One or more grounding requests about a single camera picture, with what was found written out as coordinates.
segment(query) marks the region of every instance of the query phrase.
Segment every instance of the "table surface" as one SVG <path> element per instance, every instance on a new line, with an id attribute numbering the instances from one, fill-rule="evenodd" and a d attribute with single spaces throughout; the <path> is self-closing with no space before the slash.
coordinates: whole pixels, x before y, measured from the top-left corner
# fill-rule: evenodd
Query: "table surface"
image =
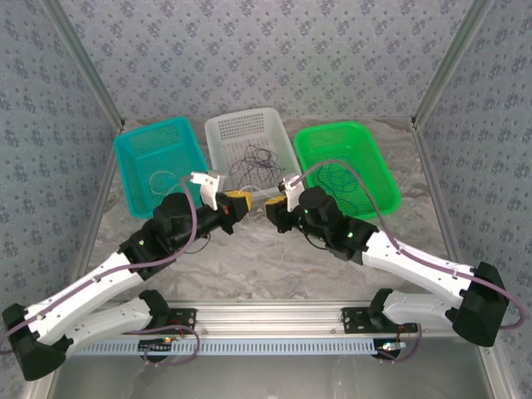
<path id="1" fill-rule="evenodd" d="M 402 195 L 400 208 L 386 216 L 398 239 L 436 256 L 446 257 L 425 175 L 421 168 L 409 122 L 358 120 L 372 133 Z M 324 119 L 285 119 L 291 140 L 307 126 L 330 123 Z M 205 155 L 204 121 L 192 121 Z M 126 126 L 137 127 L 135 123 Z M 143 220 L 131 217 L 121 178 L 114 176 L 92 251 L 94 268 L 116 251 L 118 244 L 138 230 Z M 204 244 L 194 243 L 190 252 Z M 379 288 L 404 292 L 420 289 L 395 275 L 335 259 L 312 248 L 299 232 L 278 234 L 261 209 L 254 208 L 235 233 L 212 233 L 207 247 L 186 254 L 149 281 L 124 293 L 131 298 L 144 289 L 158 289 L 168 300 L 176 299 L 371 299 Z"/>

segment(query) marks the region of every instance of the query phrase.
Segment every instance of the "cable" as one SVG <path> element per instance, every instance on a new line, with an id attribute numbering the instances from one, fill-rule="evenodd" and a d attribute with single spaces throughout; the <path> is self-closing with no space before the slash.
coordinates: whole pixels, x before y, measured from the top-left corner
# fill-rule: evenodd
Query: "cable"
<path id="1" fill-rule="evenodd" d="M 399 329 L 399 332 L 397 333 L 396 342 L 401 341 L 401 330 L 403 329 L 408 334 L 408 339 L 406 340 L 406 345 L 408 345 L 410 343 L 410 331 L 408 331 L 408 328 L 406 328 L 404 324 L 400 324 L 397 328 Z"/>
<path id="2" fill-rule="evenodd" d="M 203 251 L 205 249 L 205 247 L 207 245 L 209 245 L 209 243 L 210 243 L 210 232 L 208 232 L 207 242 L 205 244 L 203 244 L 203 247 L 201 247 L 200 249 L 198 249 L 197 251 L 194 251 L 194 252 L 185 252 L 185 254 L 187 254 L 187 255 L 197 254 L 198 252 Z"/>
<path id="3" fill-rule="evenodd" d="M 383 355 L 384 357 L 388 357 L 392 363 L 403 363 L 403 362 L 406 362 L 407 360 L 412 359 L 419 352 L 422 338 L 423 338 L 423 331 L 421 330 L 421 325 L 418 324 L 417 325 L 417 341 L 416 341 L 416 345 L 414 349 L 412 349 L 412 352 L 408 353 L 406 356 L 404 356 L 401 359 L 395 359 L 394 356 L 392 356 L 390 353 L 387 353 L 385 351 L 377 350 L 377 352 L 380 355 Z"/>
<path id="4" fill-rule="evenodd" d="M 248 179 L 250 185 L 252 173 L 258 181 L 268 182 L 268 185 L 272 186 L 284 172 L 284 168 L 281 168 L 277 160 L 278 156 L 273 151 L 249 144 L 244 150 L 244 158 L 237 160 L 229 168 L 229 176 L 236 176 L 236 179 L 238 174 L 241 174 L 237 187 L 242 184 L 245 178 Z"/>
<path id="5" fill-rule="evenodd" d="M 264 195 L 266 198 L 270 198 L 270 199 L 273 198 L 271 195 L 266 194 L 264 191 L 262 191 L 262 190 L 261 190 L 259 187 L 257 187 L 256 185 L 245 185 L 243 188 L 241 188 L 241 189 L 239 190 L 239 194 L 240 194 L 242 191 L 246 190 L 246 189 L 256 189 L 259 193 L 262 193 L 262 195 Z"/>
<path id="6" fill-rule="evenodd" d="M 519 317 L 519 320 L 517 322 L 515 322 L 513 324 L 510 324 L 508 326 L 501 326 L 500 329 L 501 330 L 513 330 L 513 329 L 519 328 L 519 327 L 521 327 L 523 325 L 523 323 L 525 322 L 525 319 L 526 319 L 525 307 L 520 303 L 519 299 L 513 293 L 509 293 L 505 289 L 503 289 L 501 287 L 498 287 L 495 284 L 490 283 L 489 281 L 485 281 L 482 278 L 478 278 L 476 276 L 470 276 L 469 274 L 465 274 L 465 273 L 462 273 L 462 272 L 455 272 L 454 270 L 450 270 L 448 268 L 441 267 L 440 265 L 433 264 L 433 263 L 431 263 L 431 262 L 429 262 L 427 260 L 418 258 L 416 255 L 411 254 L 410 252 L 408 252 L 405 249 L 401 248 L 401 246 L 396 241 L 396 239 L 393 238 L 392 232 L 388 228 L 388 225 L 387 225 L 386 221 L 384 220 L 384 217 L 382 216 L 382 213 L 379 210 L 379 207 L 378 207 L 377 203 L 375 202 L 375 199 L 372 197 L 371 193 L 367 189 L 366 185 L 364 184 L 364 182 L 362 181 L 362 179 L 360 178 L 358 173 L 349 164 L 347 164 L 346 162 L 343 162 L 342 160 L 323 160 L 322 162 L 318 162 L 316 165 L 312 166 L 309 170 L 307 170 L 305 173 L 303 173 L 301 175 L 301 177 L 296 179 L 292 183 L 292 186 L 295 186 L 297 183 L 300 183 L 301 181 L 303 181 L 303 179 L 305 179 L 308 176 L 308 174 L 312 173 L 314 170 L 316 170 L 320 166 L 323 166 L 325 164 L 332 164 L 332 163 L 343 165 L 345 168 L 347 168 L 347 170 L 349 170 L 351 172 L 351 174 L 353 176 L 355 176 L 355 179 L 358 180 L 358 183 L 360 184 L 360 186 L 362 187 L 362 189 L 366 193 L 367 198 L 372 203 L 373 208 L 374 208 L 375 212 L 377 213 L 377 217 L 381 221 L 382 230 L 384 230 L 386 236 L 390 240 L 390 243 L 393 245 L 393 247 L 398 252 L 400 252 L 401 254 L 405 255 L 407 258 L 413 260 L 414 262 L 418 262 L 419 264 L 422 264 L 423 266 L 427 266 L 428 268 L 433 268 L 434 270 L 438 270 L 439 272 L 442 272 L 442 273 L 447 273 L 447 274 L 451 274 L 453 276 L 455 275 L 457 277 L 466 278 L 466 279 L 472 281 L 473 283 L 484 285 L 485 287 L 491 288 L 494 291 L 496 291 L 497 293 L 505 296 L 511 302 L 513 302 L 514 305 L 519 309 L 520 317 Z"/>
<path id="7" fill-rule="evenodd" d="M 305 239 L 307 239 L 308 243 L 311 244 L 314 248 L 316 248 L 316 249 L 321 249 L 322 251 L 327 250 L 327 248 L 325 248 L 325 247 L 318 247 L 315 243 L 313 243 L 313 242 L 310 240 L 310 238 L 308 237 L 307 234 L 303 234 L 303 235 L 305 236 Z"/>
<path id="8" fill-rule="evenodd" d="M 164 259 L 155 260 L 153 262 L 146 262 L 146 263 L 142 263 L 142 264 L 123 264 L 121 266 L 116 266 L 115 268 L 110 268 L 109 270 L 106 270 L 105 272 L 94 276 L 93 279 L 85 281 L 84 283 L 82 283 L 82 284 L 78 285 L 77 287 L 75 287 L 71 292 L 66 293 L 65 295 L 63 295 L 62 297 L 60 297 L 59 299 L 57 299 L 53 303 L 50 303 L 41 312 L 38 312 L 37 314 L 35 314 L 34 316 L 31 316 L 27 320 L 24 320 L 23 322 L 17 324 L 16 326 L 14 326 L 12 328 L 9 328 L 2 335 L 2 337 L 0 337 L 0 348 L 2 347 L 3 343 L 11 335 L 13 335 L 17 331 L 19 331 L 21 328 L 24 328 L 28 324 L 31 324 L 31 323 L 35 322 L 36 320 L 45 317 L 45 315 L 47 313 L 49 313 L 54 308 L 56 308 L 57 306 L 59 306 L 60 304 L 65 302 L 67 299 L 73 297 L 74 295 L 76 295 L 77 293 L 79 293 L 83 289 L 87 288 L 88 286 L 90 286 L 94 282 L 100 281 L 105 276 L 108 276 L 109 274 L 113 274 L 113 273 L 116 273 L 116 272 L 120 272 L 121 270 L 127 270 L 127 269 L 136 270 L 136 269 L 139 269 L 139 268 L 154 268 L 154 267 L 157 267 L 157 266 L 161 266 L 162 264 L 167 264 L 169 262 L 174 262 L 179 256 L 184 254 L 185 251 L 189 248 L 189 246 L 194 242 L 196 233 L 198 232 L 198 215 L 196 214 L 194 200 L 192 199 L 192 194 L 190 193 L 190 190 L 189 190 L 189 188 L 186 185 L 186 181 L 190 180 L 190 179 L 192 179 L 191 175 L 183 176 L 180 179 L 180 184 L 183 187 L 183 191 L 185 192 L 186 199 L 189 201 L 189 206 L 190 206 L 190 210 L 191 210 L 190 213 L 192 215 L 192 231 L 190 233 L 189 240 L 186 242 L 186 244 L 177 253 L 172 254 L 171 256 L 166 257 Z M 0 355 L 7 355 L 9 353 L 12 353 L 12 351 L 11 350 L 8 350 L 8 351 L 0 350 Z"/>
<path id="9" fill-rule="evenodd" d="M 157 175 L 160 175 L 160 174 L 167 174 L 167 175 L 172 175 L 172 177 L 174 177 L 174 179 L 177 180 L 177 175 L 174 173 L 174 172 L 170 172 L 169 170 L 157 170 L 156 172 L 153 173 L 153 175 L 150 176 L 150 190 L 153 194 L 155 195 L 168 195 L 169 193 L 171 193 L 172 191 L 174 191 L 175 187 L 177 187 L 178 185 L 180 185 L 180 182 L 177 182 L 176 184 L 172 185 L 167 191 L 166 193 L 160 193 L 159 191 L 155 191 L 153 190 L 153 184 L 151 184 L 151 181 L 153 180 L 153 178 Z"/>
<path id="10" fill-rule="evenodd" d="M 192 328 L 190 328 L 188 326 L 184 326 L 182 324 L 172 324 L 170 326 L 150 328 L 148 330 L 129 331 L 128 334 L 152 334 L 152 333 L 159 333 L 161 331 L 168 331 L 171 328 L 175 328 L 175 329 L 179 329 L 179 330 L 185 330 L 185 331 L 188 331 L 189 333 L 191 333 L 191 334 L 193 334 L 195 336 L 195 338 L 196 338 L 196 346 L 195 346 L 194 351 L 192 352 L 192 354 L 190 356 L 188 356 L 187 358 L 183 359 L 183 360 L 178 360 L 177 362 L 157 362 L 157 363 L 156 362 L 150 362 L 148 360 L 148 352 L 150 351 L 151 348 L 153 348 L 153 347 L 158 345 L 156 343 L 152 343 L 151 345 L 148 345 L 148 347 L 144 351 L 144 355 L 142 356 L 142 358 L 145 360 L 146 364 L 151 363 L 155 367 L 158 367 L 158 366 L 173 367 L 173 366 L 182 366 L 183 364 L 192 362 L 194 359 L 196 359 L 196 357 L 198 356 L 198 352 L 200 351 L 200 344 L 201 344 L 200 336 L 198 335 L 198 333 L 196 331 L 194 331 Z"/>

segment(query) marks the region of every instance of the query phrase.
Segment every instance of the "patterned wallpaper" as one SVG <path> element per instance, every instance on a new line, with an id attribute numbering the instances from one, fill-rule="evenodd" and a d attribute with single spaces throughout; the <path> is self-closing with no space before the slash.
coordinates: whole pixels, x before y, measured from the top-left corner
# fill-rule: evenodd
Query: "patterned wallpaper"
<path id="1" fill-rule="evenodd" d="M 532 398 L 531 106 L 532 3 L 495 0 L 423 133 L 461 252 L 473 264 L 494 264 L 528 309 L 521 329 L 500 334 L 525 398 Z"/>
<path id="2" fill-rule="evenodd" d="M 61 0 L 122 117 L 411 116 L 470 0 Z"/>
<path id="3" fill-rule="evenodd" d="M 63 288 L 114 130 L 38 0 L 0 2 L 0 309 Z M 22 374 L 0 357 L 0 397 Z"/>

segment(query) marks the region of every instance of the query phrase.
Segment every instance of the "purple cable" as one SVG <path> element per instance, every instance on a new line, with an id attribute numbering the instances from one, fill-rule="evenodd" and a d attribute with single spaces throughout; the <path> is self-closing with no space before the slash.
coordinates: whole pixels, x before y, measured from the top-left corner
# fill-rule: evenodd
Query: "purple cable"
<path id="1" fill-rule="evenodd" d="M 198 215 L 195 211 L 195 205 L 194 200 L 192 198 L 192 194 L 190 193 L 189 188 L 186 185 L 186 181 L 192 179 L 191 175 L 183 176 L 180 179 L 181 187 L 183 187 L 183 191 L 185 192 L 186 199 L 189 201 L 190 205 L 190 213 L 192 214 L 192 231 L 190 233 L 189 240 L 186 242 L 186 244 L 175 254 L 164 258 L 160 260 L 155 260 L 153 262 L 146 262 L 143 264 L 124 264 L 122 266 L 116 266 L 115 268 L 110 268 L 109 270 L 106 270 L 105 272 L 98 274 L 95 276 L 94 279 L 87 280 L 83 284 L 81 284 L 79 287 L 76 287 L 71 292 L 66 293 L 64 296 L 60 297 L 55 302 L 48 305 L 46 308 L 44 308 L 41 312 L 37 313 L 35 316 L 30 317 L 27 320 L 24 320 L 23 322 L 17 324 L 15 327 L 8 329 L 2 337 L 0 337 L 0 348 L 2 347 L 3 343 L 14 333 L 16 333 L 21 328 L 26 327 L 28 324 L 31 324 L 37 320 L 38 317 L 44 317 L 48 312 L 52 311 L 55 307 L 59 306 L 61 303 L 65 302 L 67 299 L 73 297 L 83 289 L 87 288 L 89 285 L 93 284 L 95 280 L 100 280 L 104 278 L 105 276 L 108 276 L 109 274 L 113 274 L 116 272 L 120 272 L 121 270 L 135 270 L 138 268 L 154 268 L 156 266 L 161 266 L 162 264 L 167 264 L 169 262 L 174 262 L 179 256 L 181 256 L 188 248 L 189 246 L 194 242 L 196 233 L 198 231 Z M 12 350 L 8 351 L 2 351 L 0 350 L 0 355 L 8 355 L 9 353 L 12 353 Z"/>
<path id="2" fill-rule="evenodd" d="M 379 207 L 378 207 L 377 203 L 373 199 L 373 197 L 372 197 L 371 193 L 369 192 L 369 190 L 367 189 L 366 185 L 364 184 L 364 182 L 362 181 L 362 179 L 360 178 L 358 173 L 349 164 L 347 164 L 346 162 L 344 162 L 342 160 L 324 160 L 322 162 L 318 162 L 316 165 L 314 165 L 309 170 L 307 170 L 305 173 L 303 173 L 303 175 L 300 178 L 295 180 L 292 183 L 292 186 L 295 186 L 297 183 L 300 183 L 301 181 L 303 181 L 304 178 L 307 177 L 308 174 L 312 173 L 314 170 L 316 170 L 320 166 L 323 166 L 323 165 L 326 165 L 326 164 L 340 164 L 340 165 L 343 165 L 347 170 L 349 170 L 351 172 L 351 174 L 355 177 L 355 179 L 358 180 L 358 183 L 360 184 L 360 186 L 362 187 L 362 189 L 366 193 L 367 198 L 372 203 L 373 208 L 375 209 L 375 212 L 377 213 L 377 216 L 378 216 L 379 220 L 381 221 L 382 230 L 384 230 L 384 233 L 386 234 L 386 236 L 390 240 L 390 243 L 392 243 L 393 247 L 397 251 L 399 251 L 401 254 L 405 255 L 407 258 L 413 260 L 414 262 L 418 262 L 419 264 L 422 264 L 423 266 L 427 266 L 428 268 L 433 268 L 433 269 L 438 270 L 439 272 L 442 272 L 442 273 L 455 275 L 455 272 L 453 270 L 450 270 L 448 268 L 444 268 L 444 267 L 442 267 L 440 265 L 433 264 L 433 263 L 431 263 L 431 262 L 429 262 L 427 260 L 418 258 L 416 255 L 411 254 L 410 252 L 408 252 L 405 249 L 402 249 L 400 247 L 400 245 L 396 241 L 396 239 L 393 238 L 392 232 L 388 228 L 384 218 L 382 217 L 381 211 L 379 210 Z M 456 276 L 457 277 L 466 278 L 466 279 L 468 279 L 468 280 L 470 280 L 470 281 L 472 281 L 474 283 L 478 283 L 478 284 L 484 285 L 487 288 L 491 288 L 494 291 L 496 291 L 497 293 L 505 296 L 511 302 L 514 303 L 514 305 L 519 309 L 519 313 L 520 313 L 519 320 L 517 322 L 513 323 L 513 324 L 508 325 L 508 326 L 501 326 L 500 327 L 501 330 L 513 330 L 513 329 L 519 328 L 519 327 L 521 327 L 523 325 L 523 323 L 525 322 L 525 319 L 526 319 L 525 307 L 520 303 L 519 299 L 513 293 L 509 293 L 505 289 L 503 289 L 501 287 L 498 287 L 495 284 L 490 283 L 489 281 L 485 281 L 482 278 L 478 278 L 478 277 L 475 277 L 475 276 L 470 276 L 468 274 L 461 273 L 461 272 L 457 272 Z"/>
<path id="3" fill-rule="evenodd" d="M 147 363 L 154 364 L 156 367 L 158 367 L 158 366 L 162 366 L 162 367 L 181 366 L 181 365 L 186 364 L 188 362 L 192 362 L 194 359 L 196 359 L 196 357 L 198 356 L 198 352 L 200 351 L 200 336 L 198 335 L 198 333 L 196 331 L 194 331 L 190 327 L 183 326 L 181 324 L 171 324 L 169 326 L 150 328 L 148 330 L 129 331 L 128 334 L 159 333 L 161 331 L 168 331 L 170 328 L 175 328 L 175 329 L 179 329 L 179 330 L 185 330 L 185 331 L 188 331 L 189 333 L 191 333 L 191 334 L 193 334 L 195 336 L 195 338 L 196 338 L 196 347 L 194 348 L 194 351 L 192 352 L 192 354 L 190 356 L 188 356 L 187 358 L 183 359 L 183 360 L 178 360 L 177 362 L 158 362 L 158 363 L 150 362 L 150 360 L 148 360 L 148 352 L 150 351 L 151 348 L 156 347 L 158 345 L 156 343 L 152 343 L 152 344 L 148 345 L 148 347 L 144 351 L 144 356 L 143 356 L 144 360 Z"/>

